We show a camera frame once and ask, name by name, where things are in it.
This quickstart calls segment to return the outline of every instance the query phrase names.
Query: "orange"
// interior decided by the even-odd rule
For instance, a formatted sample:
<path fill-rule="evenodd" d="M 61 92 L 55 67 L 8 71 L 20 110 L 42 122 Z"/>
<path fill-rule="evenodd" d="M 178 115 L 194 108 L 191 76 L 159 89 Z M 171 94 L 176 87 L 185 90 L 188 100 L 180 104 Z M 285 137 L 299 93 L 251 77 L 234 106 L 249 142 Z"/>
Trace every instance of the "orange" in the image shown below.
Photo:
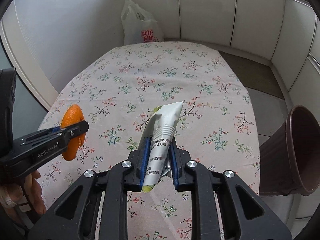
<path fill-rule="evenodd" d="M 61 128 L 65 128 L 69 125 L 81 122 L 83 120 L 84 120 L 84 116 L 80 106 L 72 105 L 63 116 L 63 119 L 61 122 Z M 69 141 L 68 150 L 62 154 L 63 158 L 66 161 L 71 161 L 77 156 L 78 148 L 83 145 L 84 139 L 85 139 L 85 133 L 75 138 L 72 138 Z"/>

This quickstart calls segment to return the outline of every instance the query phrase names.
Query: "plastic bag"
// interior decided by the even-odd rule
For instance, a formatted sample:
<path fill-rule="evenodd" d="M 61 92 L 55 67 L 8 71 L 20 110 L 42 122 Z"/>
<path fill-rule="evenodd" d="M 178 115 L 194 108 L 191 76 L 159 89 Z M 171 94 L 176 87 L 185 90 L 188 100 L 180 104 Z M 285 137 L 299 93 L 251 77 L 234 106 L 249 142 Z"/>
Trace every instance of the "plastic bag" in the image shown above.
<path fill-rule="evenodd" d="M 152 137 L 150 157 L 142 191 L 149 192 L 158 183 L 169 145 L 175 134 L 183 102 L 156 107 L 141 136 L 139 148 L 145 137 Z"/>
<path fill-rule="evenodd" d="M 124 45 L 164 41 L 164 34 L 153 15 L 131 0 L 125 0 L 121 21 Z"/>

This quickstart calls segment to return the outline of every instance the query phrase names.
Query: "gray floor tile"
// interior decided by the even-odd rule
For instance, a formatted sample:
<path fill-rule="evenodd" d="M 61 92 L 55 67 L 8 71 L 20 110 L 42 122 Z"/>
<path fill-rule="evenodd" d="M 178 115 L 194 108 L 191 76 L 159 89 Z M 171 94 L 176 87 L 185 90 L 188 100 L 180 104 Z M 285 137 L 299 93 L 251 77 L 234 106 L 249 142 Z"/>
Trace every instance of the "gray floor tile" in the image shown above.
<path fill-rule="evenodd" d="M 293 195 L 288 196 L 265 196 L 261 198 L 268 207 L 284 223 L 287 222 L 292 206 Z"/>
<path fill-rule="evenodd" d="M 220 54 L 245 87 L 284 99 L 270 67 L 222 51 Z"/>
<path fill-rule="evenodd" d="M 286 109 L 283 99 L 247 88 L 256 119 L 258 134 L 271 136 L 283 124 Z"/>
<path fill-rule="evenodd" d="M 259 146 L 261 146 L 269 138 L 269 136 L 258 134 Z"/>

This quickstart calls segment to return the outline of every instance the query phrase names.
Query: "table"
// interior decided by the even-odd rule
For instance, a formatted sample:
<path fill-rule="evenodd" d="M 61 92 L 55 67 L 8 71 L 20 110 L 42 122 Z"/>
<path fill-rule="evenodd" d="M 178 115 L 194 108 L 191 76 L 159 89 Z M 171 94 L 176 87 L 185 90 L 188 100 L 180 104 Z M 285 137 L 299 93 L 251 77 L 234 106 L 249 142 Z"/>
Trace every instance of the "table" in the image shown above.
<path fill-rule="evenodd" d="M 184 101 L 177 146 L 211 171 L 231 169 L 258 193 L 258 134 L 250 96 L 218 51 L 188 42 L 114 48 L 63 89 L 40 129 L 78 104 L 89 131 L 77 158 L 39 169 L 47 207 L 84 171 L 110 169 L 137 149 L 152 110 Z M 128 192 L 128 239 L 191 237 L 191 194 L 163 177 L 150 193 Z"/>

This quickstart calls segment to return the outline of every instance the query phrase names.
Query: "wall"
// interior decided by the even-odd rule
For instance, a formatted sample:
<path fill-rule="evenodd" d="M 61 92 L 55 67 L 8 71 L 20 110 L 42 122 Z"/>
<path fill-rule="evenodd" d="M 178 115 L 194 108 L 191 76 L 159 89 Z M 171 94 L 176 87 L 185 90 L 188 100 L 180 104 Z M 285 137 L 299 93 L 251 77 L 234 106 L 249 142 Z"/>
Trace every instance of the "wall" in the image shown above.
<path fill-rule="evenodd" d="M 11 64 L 0 46 L 0 69 L 6 68 L 11 68 Z M 47 111 L 35 100 L 17 76 L 12 114 L 13 139 L 37 131 L 46 114 Z"/>
<path fill-rule="evenodd" d="M 124 1 L 13 0 L 2 19 L 2 39 L 12 48 L 12 62 L 24 72 L 32 69 L 27 76 L 38 75 L 33 69 L 40 67 L 41 79 L 48 82 L 35 90 L 50 91 L 46 96 L 55 100 L 74 76 L 123 45 Z"/>
<path fill-rule="evenodd" d="M 268 60 L 281 30 L 285 0 L 237 0 L 231 46 Z"/>
<path fill-rule="evenodd" d="M 180 0 L 181 39 L 229 46 L 236 0 Z"/>
<path fill-rule="evenodd" d="M 311 47 L 316 14 L 303 0 L 285 0 L 284 17 L 272 63 L 287 90 L 292 87 Z"/>

